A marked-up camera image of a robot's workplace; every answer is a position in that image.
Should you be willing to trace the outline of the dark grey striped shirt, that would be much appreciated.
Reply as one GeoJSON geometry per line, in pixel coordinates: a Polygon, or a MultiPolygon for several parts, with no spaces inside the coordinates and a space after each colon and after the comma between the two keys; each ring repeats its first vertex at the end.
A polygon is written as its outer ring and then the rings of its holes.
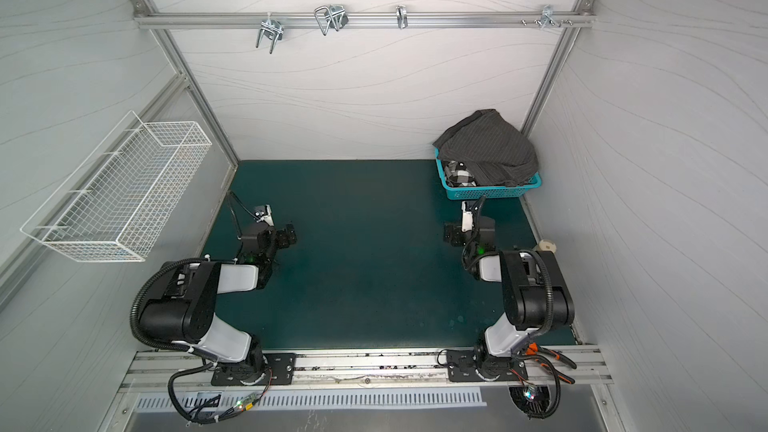
{"type": "Polygon", "coordinates": [[[434,142],[442,161],[462,163],[478,186],[517,187],[539,170],[533,144],[495,109],[477,110],[434,142]]]}

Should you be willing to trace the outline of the metal u-bolt clamp left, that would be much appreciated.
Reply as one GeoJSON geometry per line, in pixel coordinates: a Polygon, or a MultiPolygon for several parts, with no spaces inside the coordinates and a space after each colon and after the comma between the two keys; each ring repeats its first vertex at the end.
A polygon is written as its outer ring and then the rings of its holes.
{"type": "Polygon", "coordinates": [[[277,43],[283,39],[283,35],[283,24],[280,21],[273,19],[271,15],[268,15],[267,18],[260,23],[255,47],[259,48],[262,45],[267,45],[269,47],[269,53],[273,54],[277,43]]]}

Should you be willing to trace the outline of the small metal hook clamp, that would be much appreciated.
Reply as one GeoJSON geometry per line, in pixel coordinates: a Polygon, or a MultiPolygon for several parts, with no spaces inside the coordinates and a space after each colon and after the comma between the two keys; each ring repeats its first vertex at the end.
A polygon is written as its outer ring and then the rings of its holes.
{"type": "Polygon", "coordinates": [[[399,30],[405,30],[408,27],[408,13],[404,5],[397,5],[395,8],[396,23],[399,30]]]}

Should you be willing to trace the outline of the metal u-bolt clamp middle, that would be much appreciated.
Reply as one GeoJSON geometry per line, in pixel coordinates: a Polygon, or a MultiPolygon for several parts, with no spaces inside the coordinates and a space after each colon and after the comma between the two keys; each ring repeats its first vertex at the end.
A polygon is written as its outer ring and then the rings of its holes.
{"type": "Polygon", "coordinates": [[[331,30],[338,32],[349,23],[345,7],[339,4],[319,6],[313,16],[323,36],[327,36],[331,30]]]}

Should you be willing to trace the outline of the black mounting plate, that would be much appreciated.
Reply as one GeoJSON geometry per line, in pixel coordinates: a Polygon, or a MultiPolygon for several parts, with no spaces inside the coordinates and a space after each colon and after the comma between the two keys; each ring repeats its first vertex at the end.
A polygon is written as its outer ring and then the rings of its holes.
{"type": "Polygon", "coordinates": [[[266,353],[261,362],[248,361],[219,364],[213,372],[211,385],[218,387],[290,385],[295,371],[294,353],[266,353]]]}
{"type": "Polygon", "coordinates": [[[469,349],[446,349],[445,360],[451,383],[524,383],[528,380],[525,363],[510,357],[495,357],[469,349]]]}

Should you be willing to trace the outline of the teal plastic basket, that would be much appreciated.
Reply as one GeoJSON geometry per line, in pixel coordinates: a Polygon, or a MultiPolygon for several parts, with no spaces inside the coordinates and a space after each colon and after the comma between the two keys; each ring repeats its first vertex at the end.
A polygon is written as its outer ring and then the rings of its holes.
{"type": "Polygon", "coordinates": [[[515,187],[506,187],[501,185],[494,186],[480,186],[477,183],[476,187],[461,187],[451,188],[446,184],[445,175],[443,171],[443,163],[438,158],[438,150],[435,150],[435,161],[438,171],[440,183],[442,184],[446,196],[449,200],[463,201],[463,200],[475,200],[483,196],[489,199],[507,199],[507,198],[519,198],[522,197],[527,191],[536,189],[542,185],[540,175],[536,173],[526,184],[515,187]]]}

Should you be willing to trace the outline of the metal bracket clamp right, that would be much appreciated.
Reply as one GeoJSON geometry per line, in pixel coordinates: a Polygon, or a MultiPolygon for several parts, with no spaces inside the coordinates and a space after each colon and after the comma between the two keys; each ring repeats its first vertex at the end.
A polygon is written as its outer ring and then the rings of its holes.
{"type": "Polygon", "coordinates": [[[520,24],[524,27],[536,27],[540,30],[546,30],[570,28],[573,26],[573,21],[567,18],[558,19],[555,16],[553,7],[551,5],[546,5],[541,10],[538,18],[532,20],[521,19],[520,24]]]}

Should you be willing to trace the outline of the aluminium crossbar rail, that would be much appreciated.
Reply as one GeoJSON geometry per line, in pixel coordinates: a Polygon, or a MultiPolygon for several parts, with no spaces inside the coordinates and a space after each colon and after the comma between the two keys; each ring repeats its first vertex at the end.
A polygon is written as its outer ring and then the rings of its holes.
{"type": "MultiPolygon", "coordinates": [[[[532,20],[540,16],[541,11],[533,12],[414,12],[408,13],[406,29],[488,29],[488,28],[534,28],[524,27],[521,19],[532,20]]],[[[193,30],[193,29],[252,29],[260,27],[262,20],[271,15],[280,21],[286,30],[317,30],[318,24],[312,12],[303,13],[155,13],[136,16],[135,23],[141,29],[156,30],[193,30]]],[[[399,30],[395,11],[385,12],[348,12],[349,30],[392,29],[399,30]]],[[[570,19],[570,28],[590,27],[597,16],[555,11],[558,19],[570,19]]]]}

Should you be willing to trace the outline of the white ventilation grille strip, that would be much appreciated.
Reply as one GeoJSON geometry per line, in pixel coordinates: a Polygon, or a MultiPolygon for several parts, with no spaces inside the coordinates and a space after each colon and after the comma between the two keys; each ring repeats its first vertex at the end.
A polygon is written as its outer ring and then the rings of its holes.
{"type": "MultiPolygon", "coordinates": [[[[179,393],[180,404],[191,411],[208,401],[204,413],[223,412],[245,402],[240,392],[179,393]]],[[[427,410],[486,407],[479,387],[402,388],[402,389],[286,389],[271,390],[256,403],[254,409],[264,411],[299,410],[427,410]]],[[[170,413],[175,409],[163,393],[139,396],[134,408],[139,413],[170,413]]]]}

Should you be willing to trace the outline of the metal u-bolt clamp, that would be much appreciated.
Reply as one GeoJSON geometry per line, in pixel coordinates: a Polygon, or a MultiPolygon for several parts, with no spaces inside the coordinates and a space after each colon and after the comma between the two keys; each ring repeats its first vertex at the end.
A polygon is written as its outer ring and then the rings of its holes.
{"type": "Polygon", "coordinates": [[[268,15],[267,18],[260,23],[255,47],[259,48],[262,45],[267,45],[269,47],[269,53],[273,54],[277,43],[283,39],[283,35],[283,24],[280,21],[273,19],[271,15],[268,15]]]}
{"type": "Polygon", "coordinates": [[[331,30],[338,32],[349,23],[345,7],[339,4],[319,6],[313,16],[323,36],[327,36],[331,30]]]}

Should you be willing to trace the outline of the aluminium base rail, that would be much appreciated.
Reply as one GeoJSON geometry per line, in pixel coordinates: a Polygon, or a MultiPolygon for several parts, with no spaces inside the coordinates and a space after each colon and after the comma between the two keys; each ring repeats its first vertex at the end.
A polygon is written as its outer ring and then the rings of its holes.
{"type": "MultiPolygon", "coordinates": [[[[551,361],[561,373],[575,379],[574,385],[612,384],[613,377],[597,346],[551,346],[572,359],[577,368],[551,361]]],[[[402,349],[326,349],[295,352],[272,351],[266,353],[294,353],[296,355],[293,381],[290,385],[271,385],[278,388],[396,388],[458,386],[451,383],[445,360],[445,350],[439,348],[402,349]]],[[[139,352],[133,358],[119,386],[119,392],[166,392],[170,376],[178,371],[202,366],[201,359],[177,352],[139,352]]],[[[218,387],[211,385],[214,367],[176,379],[177,391],[203,390],[261,390],[264,386],[218,387]]],[[[526,362],[528,380],[524,383],[477,383],[487,386],[520,386],[553,384],[554,376],[539,363],[526,362]]]]}

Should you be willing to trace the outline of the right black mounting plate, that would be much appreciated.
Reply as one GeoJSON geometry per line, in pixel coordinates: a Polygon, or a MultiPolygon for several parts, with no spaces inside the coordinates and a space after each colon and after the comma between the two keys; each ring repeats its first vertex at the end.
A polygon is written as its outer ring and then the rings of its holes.
{"type": "Polygon", "coordinates": [[[510,357],[495,357],[469,349],[446,349],[445,360],[451,383],[524,383],[528,380],[525,363],[510,357]]]}

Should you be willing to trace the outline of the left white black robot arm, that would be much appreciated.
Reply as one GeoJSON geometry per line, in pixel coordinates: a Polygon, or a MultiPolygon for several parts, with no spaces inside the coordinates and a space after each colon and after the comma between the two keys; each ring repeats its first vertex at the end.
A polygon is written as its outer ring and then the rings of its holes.
{"type": "Polygon", "coordinates": [[[188,258],[166,262],[140,288],[129,313],[134,337],[152,349],[186,352],[215,368],[216,381],[255,384],[283,372],[280,355],[263,352],[260,340],[216,314],[222,295],[262,290],[277,252],[297,243],[292,224],[250,225],[231,260],[188,258]]]}

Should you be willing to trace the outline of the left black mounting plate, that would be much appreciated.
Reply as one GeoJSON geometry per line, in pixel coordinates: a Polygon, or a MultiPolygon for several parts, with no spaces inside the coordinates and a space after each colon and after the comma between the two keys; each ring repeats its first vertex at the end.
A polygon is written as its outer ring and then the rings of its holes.
{"type": "Polygon", "coordinates": [[[295,371],[294,353],[266,353],[261,362],[248,361],[219,364],[213,372],[211,385],[218,387],[290,385],[295,371]]]}

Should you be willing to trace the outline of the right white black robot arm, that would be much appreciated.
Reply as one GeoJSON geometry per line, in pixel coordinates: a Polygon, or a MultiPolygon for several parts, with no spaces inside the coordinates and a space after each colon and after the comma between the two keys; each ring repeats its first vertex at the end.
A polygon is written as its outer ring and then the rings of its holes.
{"type": "Polygon", "coordinates": [[[575,370],[576,362],[538,344],[539,337],[568,328],[575,319],[575,305],[554,252],[498,249],[495,221],[484,216],[446,223],[443,240],[461,249],[462,268],[475,280],[500,285],[503,306],[498,320],[482,333],[472,356],[450,359],[448,365],[462,369],[471,366],[481,380],[511,375],[525,381],[526,362],[532,360],[548,373],[573,383],[549,363],[559,362],[575,370]]]}

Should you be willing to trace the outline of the black white plaid shirt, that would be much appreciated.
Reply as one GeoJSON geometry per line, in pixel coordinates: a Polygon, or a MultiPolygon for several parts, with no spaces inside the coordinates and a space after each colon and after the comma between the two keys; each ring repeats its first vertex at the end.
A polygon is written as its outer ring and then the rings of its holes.
{"type": "Polygon", "coordinates": [[[446,184],[451,188],[476,187],[474,176],[468,171],[463,162],[449,161],[443,163],[446,184]]]}

